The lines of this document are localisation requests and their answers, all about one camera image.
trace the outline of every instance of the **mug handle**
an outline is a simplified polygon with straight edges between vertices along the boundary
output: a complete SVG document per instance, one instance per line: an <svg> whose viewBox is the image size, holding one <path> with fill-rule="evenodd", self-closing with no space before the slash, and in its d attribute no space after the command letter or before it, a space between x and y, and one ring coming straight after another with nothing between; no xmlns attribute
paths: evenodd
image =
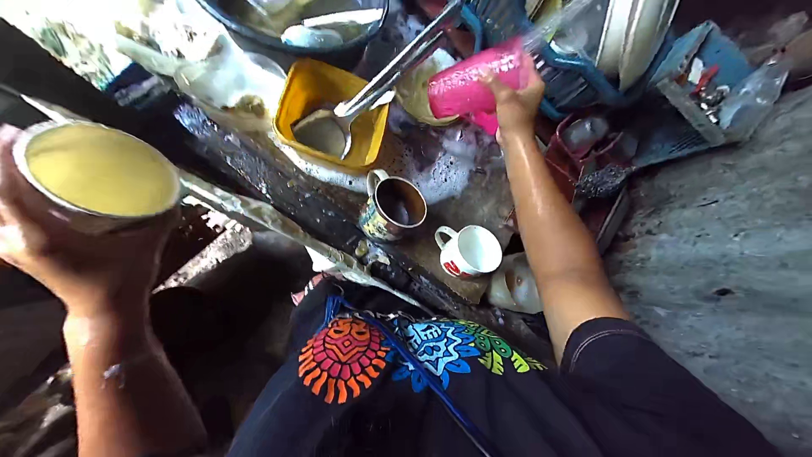
<svg viewBox="0 0 812 457"><path fill-rule="evenodd" d="M440 246L440 250L443 250L443 249L446 248L446 242L444 242L443 239L440 237L441 233L445 233L452 240L454 238L456 238L457 235L458 235L458 233L455 232L454 229L451 228L451 227L446 227L444 225L444 226L438 228L437 231L434 232L434 240L437 242L437 246Z"/></svg>
<svg viewBox="0 0 812 457"><path fill-rule="evenodd" d="M371 198L375 196L375 186L378 185L379 182L385 180L389 177L389 173L384 172L383 170L373 170L369 172L369 175L366 176L366 194L369 195Z"/></svg>

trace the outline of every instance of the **metal ladle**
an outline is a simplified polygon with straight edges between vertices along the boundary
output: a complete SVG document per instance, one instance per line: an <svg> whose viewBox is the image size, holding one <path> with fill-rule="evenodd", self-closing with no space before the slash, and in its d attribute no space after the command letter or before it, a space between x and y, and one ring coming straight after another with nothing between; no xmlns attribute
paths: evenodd
<svg viewBox="0 0 812 457"><path fill-rule="evenodd" d="M462 11L464 0L452 0L428 27L389 62L361 92L352 100L338 104L333 110L318 109L293 126L293 137L300 143L311 146L319 144L327 154L338 155L342 160L347 157L352 148L352 122L358 115L375 105L387 92L391 91L409 68L420 64L429 57L438 47L439 39L443 36L443 27L446 22L455 19ZM333 147L333 138L329 133L343 134L343 144Z"/></svg>

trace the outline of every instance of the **patterned mug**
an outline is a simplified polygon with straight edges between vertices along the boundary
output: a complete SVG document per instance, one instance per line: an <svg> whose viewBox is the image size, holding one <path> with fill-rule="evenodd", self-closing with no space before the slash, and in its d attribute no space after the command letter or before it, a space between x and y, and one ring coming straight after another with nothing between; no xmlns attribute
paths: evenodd
<svg viewBox="0 0 812 457"><path fill-rule="evenodd" d="M358 225L364 235L375 241L395 242L425 220L425 198L404 178L373 170L366 177L366 192L369 200Z"/></svg>

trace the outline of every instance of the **black shirt sleeve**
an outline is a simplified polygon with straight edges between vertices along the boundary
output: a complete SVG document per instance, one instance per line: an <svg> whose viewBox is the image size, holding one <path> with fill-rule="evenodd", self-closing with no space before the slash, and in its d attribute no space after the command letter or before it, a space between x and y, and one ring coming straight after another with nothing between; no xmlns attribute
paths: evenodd
<svg viewBox="0 0 812 457"><path fill-rule="evenodd" d="M778 455L744 417L626 320L572 332L561 380L608 455Z"/></svg>

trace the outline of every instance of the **hand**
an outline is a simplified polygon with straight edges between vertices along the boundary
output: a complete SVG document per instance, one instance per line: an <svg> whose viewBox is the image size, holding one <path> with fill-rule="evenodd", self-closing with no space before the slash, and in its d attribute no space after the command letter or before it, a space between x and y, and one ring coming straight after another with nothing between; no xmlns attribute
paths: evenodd
<svg viewBox="0 0 812 457"><path fill-rule="evenodd" d="M492 72L482 78L482 83L490 88L496 98L496 116L499 119L496 140L500 145L503 145L503 140L517 134L533 134L538 105L544 95L544 81L535 71L533 59L526 54L522 59L524 68L529 69L524 89L511 89Z"/></svg>
<svg viewBox="0 0 812 457"><path fill-rule="evenodd" d="M48 287L69 316L145 319L177 208L142 228L79 233L47 211L53 203L17 170L11 146L18 135L0 127L0 258Z"/></svg>

